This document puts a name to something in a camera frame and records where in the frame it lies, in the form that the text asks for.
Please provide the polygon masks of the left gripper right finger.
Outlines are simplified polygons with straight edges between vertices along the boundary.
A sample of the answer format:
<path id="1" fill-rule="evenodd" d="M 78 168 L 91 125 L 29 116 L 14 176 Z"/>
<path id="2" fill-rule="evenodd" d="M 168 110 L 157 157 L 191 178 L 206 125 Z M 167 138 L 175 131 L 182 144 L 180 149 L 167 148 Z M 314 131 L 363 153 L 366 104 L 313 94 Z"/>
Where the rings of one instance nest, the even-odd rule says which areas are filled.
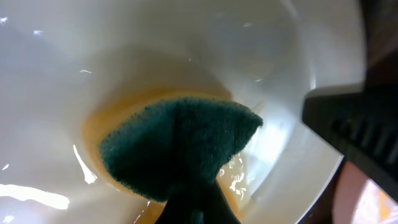
<path id="1" fill-rule="evenodd" d="M 397 85 L 313 90 L 302 121 L 397 200 Z"/>

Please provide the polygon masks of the cream white plate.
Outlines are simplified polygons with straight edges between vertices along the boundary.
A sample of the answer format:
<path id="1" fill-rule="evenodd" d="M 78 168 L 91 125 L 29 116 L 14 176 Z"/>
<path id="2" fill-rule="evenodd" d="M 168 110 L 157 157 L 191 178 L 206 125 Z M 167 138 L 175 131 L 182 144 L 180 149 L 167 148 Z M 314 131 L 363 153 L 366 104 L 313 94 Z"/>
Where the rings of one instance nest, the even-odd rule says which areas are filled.
<path id="1" fill-rule="evenodd" d="M 363 80 L 357 1 L 2 1 L 1 222 L 143 221 L 154 205 L 105 181 L 81 126 L 172 88 L 263 118 L 221 180 L 243 223 L 297 223 L 342 160 L 303 125 L 305 96 Z"/>

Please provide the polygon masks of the white plate with yellow stain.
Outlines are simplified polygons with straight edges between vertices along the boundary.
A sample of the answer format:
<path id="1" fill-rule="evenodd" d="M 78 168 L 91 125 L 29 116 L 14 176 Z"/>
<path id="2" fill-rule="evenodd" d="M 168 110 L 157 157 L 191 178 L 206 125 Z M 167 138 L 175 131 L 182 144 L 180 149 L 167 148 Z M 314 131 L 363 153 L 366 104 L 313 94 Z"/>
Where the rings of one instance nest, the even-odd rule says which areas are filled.
<path id="1" fill-rule="evenodd" d="M 397 224 L 397 202 L 351 162 L 337 181 L 333 224 Z"/>

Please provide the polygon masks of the green and yellow sponge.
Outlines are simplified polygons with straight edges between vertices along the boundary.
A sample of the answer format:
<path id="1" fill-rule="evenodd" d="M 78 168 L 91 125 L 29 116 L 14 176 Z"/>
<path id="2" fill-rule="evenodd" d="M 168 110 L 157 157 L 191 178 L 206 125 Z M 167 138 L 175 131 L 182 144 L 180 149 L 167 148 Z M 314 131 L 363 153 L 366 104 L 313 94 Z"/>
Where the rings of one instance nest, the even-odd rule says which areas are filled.
<path id="1" fill-rule="evenodd" d="M 220 169 L 262 124 L 234 101 L 154 90 L 93 113 L 82 135 L 94 166 L 111 185 L 166 206 L 179 191 L 217 182 Z"/>

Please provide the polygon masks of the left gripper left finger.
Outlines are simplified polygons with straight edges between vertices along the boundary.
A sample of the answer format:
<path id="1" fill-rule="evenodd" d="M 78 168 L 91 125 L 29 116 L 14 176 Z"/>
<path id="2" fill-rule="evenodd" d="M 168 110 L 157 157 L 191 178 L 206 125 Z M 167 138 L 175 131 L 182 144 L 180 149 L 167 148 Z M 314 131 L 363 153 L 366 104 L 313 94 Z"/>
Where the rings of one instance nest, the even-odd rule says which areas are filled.
<path id="1" fill-rule="evenodd" d="M 240 224 L 220 185 L 214 182 L 193 190 L 182 190 L 166 203 L 156 224 Z"/>

